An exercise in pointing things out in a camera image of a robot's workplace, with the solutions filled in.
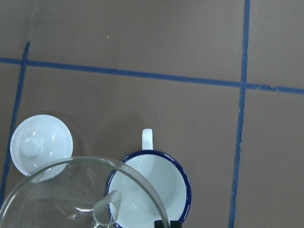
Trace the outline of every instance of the black object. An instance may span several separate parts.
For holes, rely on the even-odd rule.
[[[170,227],[171,228],[182,228],[181,227],[181,222],[180,221],[171,221],[170,222]],[[154,228],[164,228],[163,223],[161,220],[157,220],[154,222]]]

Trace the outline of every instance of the blue tape line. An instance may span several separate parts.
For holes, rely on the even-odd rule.
[[[7,64],[15,64],[15,65],[21,65],[20,59],[13,59],[13,58],[0,58],[0,63],[7,63]]]
[[[266,90],[266,91],[279,92],[279,93],[303,94],[304,95],[304,89],[289,88],[289,87],[282,87],[282,86],[271,87],[269,85],[257,85],[257,84],[247,83],[246,88],[247,89]]]
[[[0,58],[0,63],[20,65],[21,60],[12,59],[12,58]],[[191,78],[184,76],[173,76],[173,75],[154,74],[154,73],[137,72],[137,71],[117,70],[117,69],[100,68],[100,67],[92,67],[92,66],[49,63],[49,62],[41,62],[41,61],[28,61],[27,65],[33,67],[47,67],[54,69],[85,71],[85,72],[94,72],[94,73],[103,73],[103,74],[112,74],[112,75],[135,76],[135,77],[154,78],[160,80],[180,81],[180,82],[189,82],[189,83],[206,84],[206,85],[214,85],[214,86],[220,85],[227,87],[240,87],[239,82],[232,82],[232,81]],[[269,85],[246,84],[246,89],[258,89],[258,90],[266,90],[270,92],[304,95],[304,89],[282,87],[282,86],[271,87]]]
[[[23,82],[24,82],[24,75],[25,75],[25,70],[26,70],[26,65],[27,65],[27,59],[28,59],[28,54],[29,54],[29,42],[26,44],[23,56],[22,56],[22,61],[21,63],[21,68],[20,68],[20,73],[19,73],[19,80],[18,80],[18,87],[17,87],[17,92],[16,92],[16,98],[15,98],[15,104],[14,104],[14,110],[13,110],[13,115],[11,118],[11,123],[10,123],[10,131],[9,131],[9,141],[8,141],[8,147],[7,147],[7,152],[5,156],[5,162],[4,162],[4,168],[3,168],[3,174],[2,174],[2,181],[1,181],[1,189],[0,189],[0,207],[2,207],[3,202],[4,202],[4,191],[5,191],[5,183],[6,179],[9,173],[10,169],[10,141],[12,138],[12,135],[15,130],[15,125],[16,125],[16,119],[17,119],[17,113],[21,101],[21,95],[22,95],[22,88],[23,88]]]
[[[245,0],[244,8],[244,27],[243,27],[243,54],[242,54],[242,75],[241,75],[241,87],[239,93],[239,113],[237,121],[237,142],[236,151],[234,157],[234,169],[233,169],[233,180],[231,190],[231,201],[230,201],[230,214],[229,214],[229,228],[233,228],[235,216],[236,216],[236,196],[238,190],[238,169],[240,165],[240,154],[242,142],[242,131],[243,131],[243,119],[244,119],[244,108],[245,108],[245,92],[246,92],[246,81],[247,81],[247,49],[248,49],[248,36],[249,36],[249,14],[250,14],[250,0]]]
[[[239,82],[174,76],[174,75],[166,75],[166,74],[155,74],[155,73],[110,69],[110,68],[93,67],[93,66],[79,66],[79,65],[49,63],[49,62],[41,62],[41,61],[28,61],[28,66],[47,67],[47,68],[64,69],[64,70],[76,70],[76,71],[85,71],[85,72],[94,72],[94,73],[121,75],[121,76],[152,78],[152,79],[161,79],[168,81],[188,82],[188,83],[197,83],[197,84],[206,84],[206,85],[239,87]]]

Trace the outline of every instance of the floor tile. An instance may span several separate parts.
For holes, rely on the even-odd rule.
[[[304,88],[304,1],[252,0],[247,82]]]
[[[246,91],[236,228],[304,223],[304,99]]]
[[[141,148],[152,128],[154,148],[179,161],[192,184],[186,227],[228,223],[236,126],[236,88],[28,67],[18,124],[36,114],[61,119],[74,155],[121,159]],[[7,191],[16,184],[12,165]]]
[[[239,81],[242,0],[24,4],[4,4],[5,57],[26,38],[31,60]]]
[[[0,57],[21,59],[33,32],[33,6],[36,0],[0,2]]]
[[[2,177],[3,164],[10,135],[10,123],[14,109],[14,101],[19,77],[19,66],[0,63],[0,173]]]

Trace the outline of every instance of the white ceramic lid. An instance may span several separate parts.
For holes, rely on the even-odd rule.
[[[24,120],[10,141],[11,158],[26,176],[41,166],[71,157],[72,151],[69,129],[51,115],[35,115]]]

